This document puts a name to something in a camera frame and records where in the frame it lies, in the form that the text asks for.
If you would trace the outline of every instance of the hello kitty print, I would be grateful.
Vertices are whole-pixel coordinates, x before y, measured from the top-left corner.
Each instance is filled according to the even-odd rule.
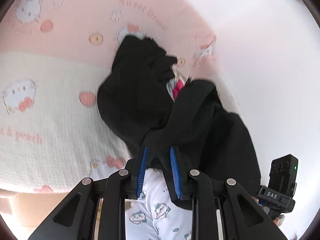
[[[40,17],[42,0],[20,0],[16,10],[17,19],[23,24],[37,22]]]
[[[18,80],[8,85],[2,94],[8,114],[25,112],[34,104],[36,85],[31,79]]]
[[[147,34],[141,31],[138,25],[127,24],[126,27],[122,28],[118,33],[119,44],[122,43],[127,35],[133,35],[142,40]]]
[[[195,59],[210,57],[213,55],[214,41],[209,45],[201,45],[195,52]]]

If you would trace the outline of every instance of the peach print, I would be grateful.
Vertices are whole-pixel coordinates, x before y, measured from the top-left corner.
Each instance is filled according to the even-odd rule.
[[[53,190],[48,185],[43,185],[41,188],[35,188],[36,193],[53,193]]]
[[[19,103],[19,110],[24,112],[27,108],[32,107],[33,104],[33,100],[30,97],[26,97],[22,102]]]
[[[42,22],[42,24],[40,25],[40,30],[41,30],[43,33],[52,31],[52,29],[53,29],[53,24],[52,24],[52,22],[51,22],[50,19],[44,20],[44,21]]]
[[[107,165],[112,168],[112,167],[116,167],[117,169],[122,169],[124,167],[125,164],[125,160],[124,158],[120,158],[120,159],[115,159],[111,156],[107,157]]]
[[[128,28],[129,32],[137,32],[137,31],[139,31],[139,26],[138,25],[128,24],[127,28]]]
[[[96,96],[92,92],[80,92],[79,94],[80,102],[83,106],[93,106],[96,103]]]
[[[208,48],[210,46],[210,44],[208,44],[208,45],[201,45],[200,46],[200,49],[206,49],[206,48]]]

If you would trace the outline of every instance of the cartoon character print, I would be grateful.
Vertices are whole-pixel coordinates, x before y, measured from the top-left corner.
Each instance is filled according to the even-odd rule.
[[[107,156],[107,165],[109,167],[116,167],[117,169],[122,169],[124,167],[124,158],[116,159],[111,156]]]
[[[158,203],[155,208],[155,219],[166,218],[168,213],[171,211],[171,208],[164,203]]]
[[[184,235],[185,240],[191,240],[191,231]]]
[[[119,44],[122,43],[125,36],[127,36],[127,35],[133,35],[133,36],[136,36],[137,38],[142,40],[143,37],[146,36],[146,33],[140,31],[140,28],[138,25],[128,24],[126,27],[122,28],[118,33]]]
[[[202,45],[195,53],[195,59],[209,57],[213,55],[213,44]]]
[[[122,18],[122,15],[121,15],[121,11],[119,9],[117,9],[111,13],[111,20],[118,22],[120,18]]]
[[[53,7],[60,8],[62,6],[63,0],[53,0]]]
[[[112,173],[124,167],[124,158],[115,159],[107,156],[105,161],[93,160],[90,163],[89,177],[93,180],[99,180],[109,177]]]
[[[7,86],[2,93],[8,114],[13,114],[16,110],[24,112],[34,104],[36,85],[31,79],[18,80]]]
[[[143,213],[141,210],[139,210],[138,212],[136,213],[133,213],[129,220],[136,224],[136,225],[139,225],[139,224],[142,224],[142,223],[146,223],[147,222],[147,219],[146,219],[146,215],[145,213]]]
[[[147,192],[143,189],[138,200],[145,200],[147,197]]]
[[[16,10],[16,17],[23,24],[38,21],[42,0],[20,0]]]

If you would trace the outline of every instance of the textured white fabric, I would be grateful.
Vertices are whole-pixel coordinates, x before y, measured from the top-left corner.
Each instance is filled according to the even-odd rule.
[[[161,170],[146,170],[143,191],[126,211],[128,240],[191,240],[192,211],[174,205]]]
[[[7,104],[24,96],[33,101],[12,113],[0,101],[0,188],[65,192],[84,177],[102,179],[124,166],[130,159],[127,147],[90,98],[110,69],[111,63],[99,67],[27,53],[0,54],[0,91]],[[83,91],[89,96],[83,97]]]

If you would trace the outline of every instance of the black garment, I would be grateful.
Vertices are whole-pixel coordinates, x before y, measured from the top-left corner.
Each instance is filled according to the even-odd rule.
[[[177,58],[152,39],[126,36],[97,95],[101,118],[136,156],[147,132],[166,125],[173,101],[166,88]]]
[[[187,170],[199,169],[218,180],[233,178],[255,195],[260,189],[260,170],[250,135],[240,117],[222,108],[215,85],[206,80],[186,85],[173,104],[165,87],[171,77],[169,68],[173,59],[160,49],[158,61],[145,60],[149,59],[144,56],[144,50],[149,51],[146,44],[156,46],[149,39],[124,39],[112,73],[98,91],[102,119],[125,141],[133,156],[140,145],[148,147],[148,166],[164,169],[169,192],[173,187],[170,147],[178,146]],[[162,64],[150,67],[146,62]],[[167,79],[160,82],[160,76],[155,78],[154,68],[165,68],[166,71],[156,73],[166,73]],[[191,209],[191,203],[174,203]]]

